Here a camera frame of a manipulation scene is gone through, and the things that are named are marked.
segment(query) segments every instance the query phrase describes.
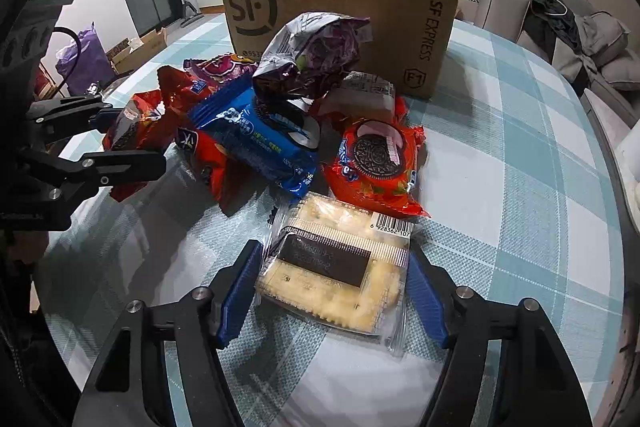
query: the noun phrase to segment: purple plastic bag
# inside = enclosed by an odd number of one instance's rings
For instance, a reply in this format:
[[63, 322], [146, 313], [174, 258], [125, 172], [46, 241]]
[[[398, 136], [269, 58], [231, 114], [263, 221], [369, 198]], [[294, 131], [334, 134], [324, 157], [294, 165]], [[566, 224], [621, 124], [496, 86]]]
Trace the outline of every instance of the purple plastic bag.
[[[100, 87], [107, 87], [115, 78], [116, 74], [111, 68], [111, 63], [104, 53], [98, 34], [95, 32], [94, 23], [91, 28], [78, 33], [78, 38], [82, 44], [80, 60], [71, 76], [66, 80], [66, 87], [69, 94], [77, 96], [85, 94], [92, 84]], [[76, 61], [77, 47], [75, 42], [71, 42], [56, 53], [58, 62], [56, 71], [63, 78], [69, 74]]]

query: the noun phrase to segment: barcode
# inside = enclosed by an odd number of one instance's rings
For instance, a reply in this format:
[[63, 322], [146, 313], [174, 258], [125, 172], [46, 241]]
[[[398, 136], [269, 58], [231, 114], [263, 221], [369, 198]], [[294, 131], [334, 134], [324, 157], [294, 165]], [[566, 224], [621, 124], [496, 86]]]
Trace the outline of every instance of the barcode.
[[374, 212], [371, 217], [371, 228], [374, 227], [373, 221], [375, 221], [375, 228], [380, 230], [380, 232], [392, 233], [400, 237], [410, 237], [414, 231], [414, 224], [411, 221], [396, 219], [395, 217], [385, 216], [377, 212]]

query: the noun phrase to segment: patterned fabric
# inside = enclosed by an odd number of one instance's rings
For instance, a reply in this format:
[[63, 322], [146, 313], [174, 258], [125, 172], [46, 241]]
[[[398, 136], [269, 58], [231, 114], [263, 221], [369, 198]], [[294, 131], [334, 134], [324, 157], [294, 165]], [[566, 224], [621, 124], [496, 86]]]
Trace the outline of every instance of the patterned fabric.
[[[221, 16], [156, 55], [108, 102], [124, 105], [134, 92], [156, 87], [162, 64], [230, 50]], [[410, 123], [427, 129], [429, 155], [418, 185], [420, 204], [433, 216], [420, 220], [412, 241], [456, 283], [485, 298], [513, 304], [536, 298], [595, 414], [622, 317], [622, 241], [604, 158], [572, 88], [540, 58], [455, 21], [433, 98], [408, 105]], [[77, 159], [99, 141], [97, 133], [75, 137], [63, 156]], [[175, 301], [208, 284], [247, 239], [263, 238], [276, 192], [259, 179], [247, 185], [246, 204], [226, 217], [170, 149], [161, 182], [124, 204], [103, 189], [78, 208], [68, 231], [51, 233], [36, 286], [80, 386], [126, 302]], [[478, 425], [491, 406], [494, 344]], [[240, 337], [219, 356], [249, 427], [411, 427], [444, 361], [411, 303], [401, 359], [375, 340], [323, 328], [270, 303], [252, 307]], [[177, 424], [188, 426], [171, 343], [166, 359]]]

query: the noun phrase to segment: black cable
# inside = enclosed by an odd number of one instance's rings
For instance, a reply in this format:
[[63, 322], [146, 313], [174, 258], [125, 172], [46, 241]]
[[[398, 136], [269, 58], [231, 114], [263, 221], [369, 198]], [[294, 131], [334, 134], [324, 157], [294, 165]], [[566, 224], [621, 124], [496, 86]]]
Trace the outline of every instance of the black cable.
[[80, 43], [80, 39], [78, 38], [78, 35], [76, 35], [76, 33], [73, 30], [70, 30], [69, 28], [65, 28], [64, 26], [55, 26], [55, 28], [53, 28], [53, 32], [64, 33], [65, 35], [69, 35], [69, 37], [71, 37], [76, 43], [76, 48], [78, 48], [78, 52], [76, 54], [76, 60], [74, 61], [73, 66], [71, 66], [71, 70], [69, 71], [68, 75], [65, 78], [63, 78], [62, 82], [60, 82], [56, 86], [56, 89], [53, 90], [53, 93], [50, 96], [50, 98], [53, 98], [54, 96], [56, 96], [57, 93], [60, 92], [60, 89], [62, 89], [62, 86], [66, 84], [66, 80], [71, 76], [71, 73], [74, 72], [76, 66], [78, 65], [78, 60], [80, 60], [80, 53], [82, 52], [82, 44]]

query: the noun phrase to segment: sofa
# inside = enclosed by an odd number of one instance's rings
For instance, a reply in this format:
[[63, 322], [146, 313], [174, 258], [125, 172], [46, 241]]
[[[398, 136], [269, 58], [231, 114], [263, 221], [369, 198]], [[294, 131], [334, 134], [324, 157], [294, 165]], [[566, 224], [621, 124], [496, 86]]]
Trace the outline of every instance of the sofa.
[[[627, 47], [628, 30], [609, 14], [597, 12], [587, 0], [562, 2], [577, 18], [586, 18], [590, 25], [604, 28], [601, 34], [594, 37], [598, 52], [590, 58], [597, 72], [590, 75], [589, 87], [629, 127], [633, 127], [640, 119], [640, 59]], [[523, 30], [529, 4], [530, 0], [480, 0], [473, 24], [516, 42], [549, 62], [572, 82], [575, 71], [568, 71], [575, 68], [576, 64], [567, 65], [567, 62], [571, 62], [566, 60], [567, 53], [573, 55], [569, 47], [558, 39], [556, 53], [550, 58]]]

